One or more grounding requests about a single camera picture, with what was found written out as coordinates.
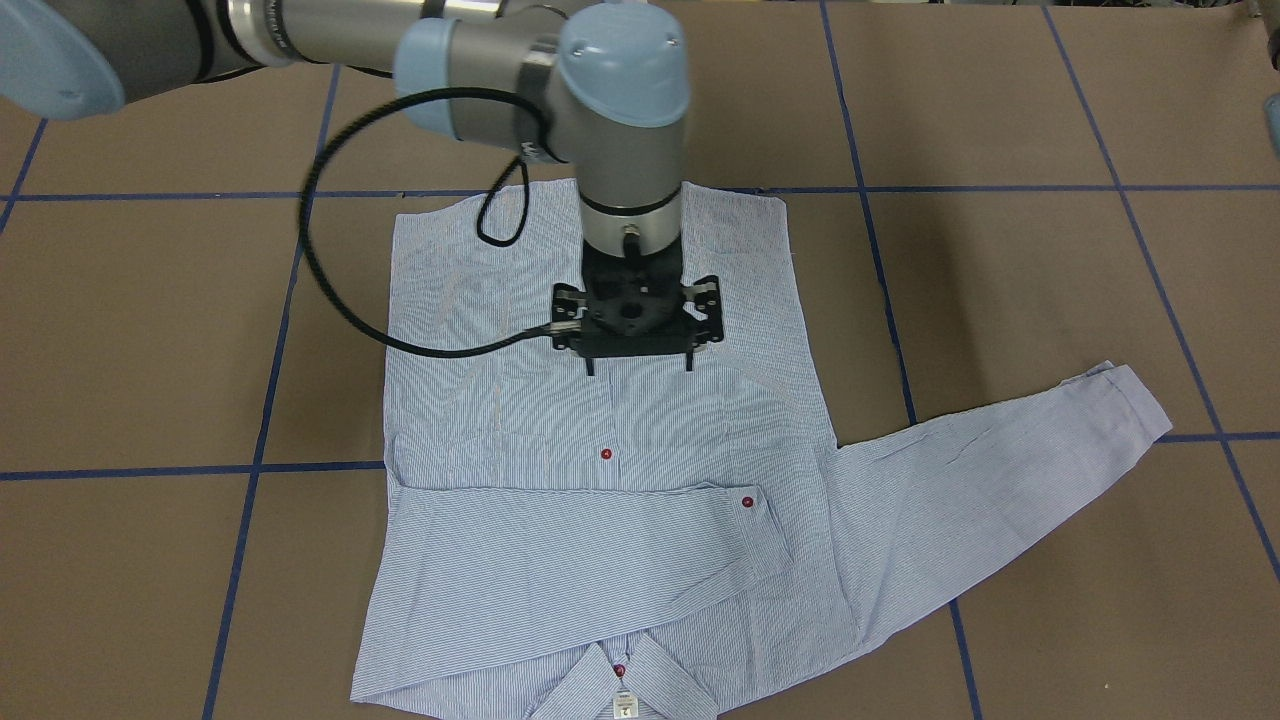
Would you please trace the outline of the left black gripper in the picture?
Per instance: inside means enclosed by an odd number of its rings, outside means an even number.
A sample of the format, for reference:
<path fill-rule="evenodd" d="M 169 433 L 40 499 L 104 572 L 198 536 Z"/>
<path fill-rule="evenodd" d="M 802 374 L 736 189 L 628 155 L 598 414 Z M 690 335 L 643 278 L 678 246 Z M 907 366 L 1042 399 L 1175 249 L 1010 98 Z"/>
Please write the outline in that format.
<path fill-rule="evenodd" d="M 591 299 L 622 299 L 637 287 L 646 287 L 658 299 L 668 297 L 677 284 L 684 286 L 684 237 L 676 236 L 659 252 L 630 259 L 609 255 L 585 242 L 581 274 L 584 291 Z M 584 366 L 588 377 L 596 374 L 594 357 L 584 356 Z M 692 350 L 684 354 L 684 370 L 694 370 Z"/>

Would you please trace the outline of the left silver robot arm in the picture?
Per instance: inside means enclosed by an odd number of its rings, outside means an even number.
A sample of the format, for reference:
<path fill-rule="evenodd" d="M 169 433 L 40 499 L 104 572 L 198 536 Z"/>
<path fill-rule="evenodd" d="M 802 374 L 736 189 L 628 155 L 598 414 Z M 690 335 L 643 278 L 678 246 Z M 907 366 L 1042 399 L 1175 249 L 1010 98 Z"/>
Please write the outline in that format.
<path fill-rule="evenodd" d="M 5 1 L 3 96 L 50 120 L 119 111 L 191 85 L 293 64 L 385 77 L 396 97 L 328 141 L 301 190 L 308 269 L 358 332 L 403 354 L 462 359 L 547 337 L 600 357 L 694 355 L 724 337 L 721 287 L 684 283 L 684 141 L 691 101 L 681 24 L 645 1 Z M 582 236 L 580 287 L 557 284 L 543 325 L 472 348 L 397 340 L 339 297 L 310 237 L 320 176 L 357 133 L 396 114 L 570 165 Z"/>

